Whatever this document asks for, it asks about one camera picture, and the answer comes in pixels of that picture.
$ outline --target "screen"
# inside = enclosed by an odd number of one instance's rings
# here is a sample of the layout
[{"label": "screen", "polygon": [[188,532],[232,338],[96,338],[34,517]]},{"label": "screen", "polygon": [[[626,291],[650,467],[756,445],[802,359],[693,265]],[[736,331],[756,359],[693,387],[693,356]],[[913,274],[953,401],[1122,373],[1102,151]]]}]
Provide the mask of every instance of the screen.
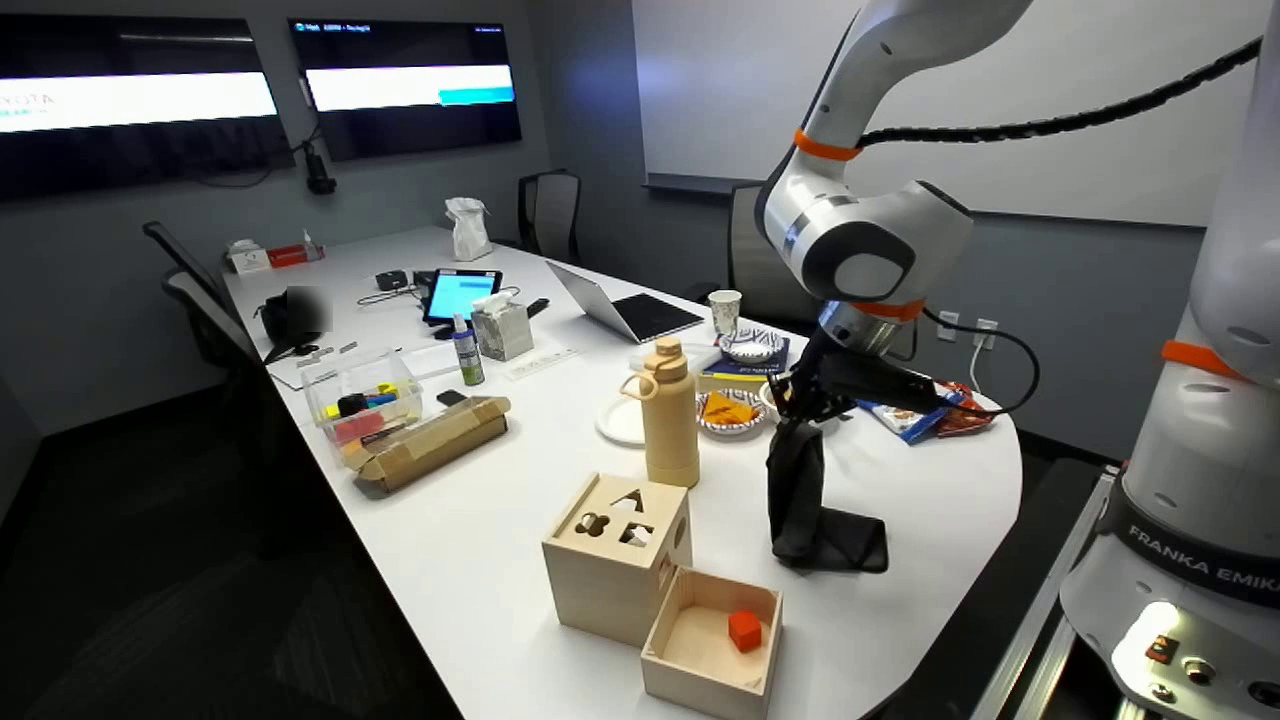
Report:
[{"label": "screen", "polygon": [[472,321],[472,310],[500,288],[500,274],[435,274],[429,321],[447,326],[454,316]]},{"label": "screen", "polygon": [[280,163],[243,20],[0,20],[0,200]]},{"label": "screen", "polygon": [[293,20],[331,161],[514,143],[505,25]]}]

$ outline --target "small wooden box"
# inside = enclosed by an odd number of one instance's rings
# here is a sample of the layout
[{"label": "small wooden box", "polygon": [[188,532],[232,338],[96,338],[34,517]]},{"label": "small wooden box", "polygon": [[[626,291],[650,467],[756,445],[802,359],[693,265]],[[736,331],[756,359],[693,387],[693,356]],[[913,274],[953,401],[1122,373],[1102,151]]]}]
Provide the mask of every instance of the small wooden box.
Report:
[{"label": "small wooden box", "polygon": [[[761,618],[764,643],[739,653],[729,613]],[[769,715],[769,677],[783,635],[783,605],[769,587],[678,570],[639,648],[644,692],[729,720]]]},{"label": "small wooden box", "polygon": [[591,476],[542,561],[560,626],[639,648],[674,563],[693,563],[689,491]]}]

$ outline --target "table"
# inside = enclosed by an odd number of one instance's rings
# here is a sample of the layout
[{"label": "table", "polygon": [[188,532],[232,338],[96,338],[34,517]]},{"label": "table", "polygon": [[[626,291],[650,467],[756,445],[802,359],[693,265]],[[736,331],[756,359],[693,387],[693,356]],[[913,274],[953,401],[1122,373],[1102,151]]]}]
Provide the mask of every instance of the table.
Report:
[{"label": "table", "polygon": [[[254,310],[306,288],[327,310],[327,350],[402,350],[441,356],[422,398],[459,387],[452,350],[417,321],[417,302],[357,305],[385,268],[441,268],[447,233],[418,229],[327,244],[321,265],[226,278],[235,311],[269,351]],[[331,497],[395,598],[466,720],[594,720],[693,715],[644,698],[639,653],[556,626],[540,541],[591,473],[644,476],[644,453],[598,441],[594,415],[626,377],[631,343],[578,316],[540,258],[494,250],[478,265],[505,274],[525,302],[549,298],[530,321],[535,350],[487,359],[487,387],[513,398],[513,433],[395,497],[368,497],[340,467],[303,394],[280,367],[277,394],[310,448]],[[610,298],[635,286],[594,278]],[[674,331],[709,343],[709,326]],[[783,643],[773,715],[861,715],[897,692],[948,626],[1019,508],[1019,445],[1007,415],[983,438],[899,445],[867,415],[828,438],[828,508],[880,517],[891,570],[882,575],[798,575],[769,551],[764,455],[756,441],[700,441],[704,476],[693,491],[693,563],[783,598]]]}]

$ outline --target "tablet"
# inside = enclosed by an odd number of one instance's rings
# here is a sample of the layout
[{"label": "tablet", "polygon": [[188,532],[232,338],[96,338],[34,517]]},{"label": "tablet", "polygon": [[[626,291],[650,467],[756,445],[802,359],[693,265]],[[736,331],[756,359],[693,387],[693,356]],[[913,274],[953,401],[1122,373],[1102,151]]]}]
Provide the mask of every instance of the tablet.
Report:
[{"label": "tablet", "polygon": [[472,310],[500,291],[505,274],[490,268],[441,268],[432,274],[422,321],[452,326],[454,316],[472,321]]}]

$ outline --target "gray wall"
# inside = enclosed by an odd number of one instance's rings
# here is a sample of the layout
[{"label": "gray wall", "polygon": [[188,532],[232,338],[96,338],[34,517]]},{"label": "gray wall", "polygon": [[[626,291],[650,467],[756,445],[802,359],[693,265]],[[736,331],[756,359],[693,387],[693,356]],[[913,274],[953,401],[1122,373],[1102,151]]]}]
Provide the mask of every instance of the gray wall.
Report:
[{"label": "gray wall", "polygon": [[0,525],[12,508],[15,488],[22,483],[33,455],[34,455],[34,425],[33,415],[15,405],[0,377]]},{"label": "gray wall", "polygon": [[[631,0],[560,0],[530,18],[530,35],[551,163],[588,181],[588,258],[671,291],[725,279],[729,200],[644,188]],[[935,305],[996,316],[1041,350],[1042,387],[1022,430],[1126,455],[1197,250],[1198,233],[1181,229],[983,217]],[[924,338],[921,367],[964,377],[968,350]],[[1000,343],[983,377],[1013,401],[1022,359]]]},{"label": "gray wall", "polygon": [[258,244],[358,240],[441,224],[441,200],[487,200],[490,237],[514,233],[514,178],[549,168],[527,5],[505,0],[7,0],[4,14],[246,18],[293,142],[310,116],[294,93],[286,18],[505,20],[525,143],[358,161],[331,168],[336,198],[306,198],[283,168],[258,188],[156,184],[68,200],[0,203],[0,367],[40,433],[142,408],[214,386],[180,310],[161,291],[167,259],[138,237],[164,222],[209,268],[235,237]]}]

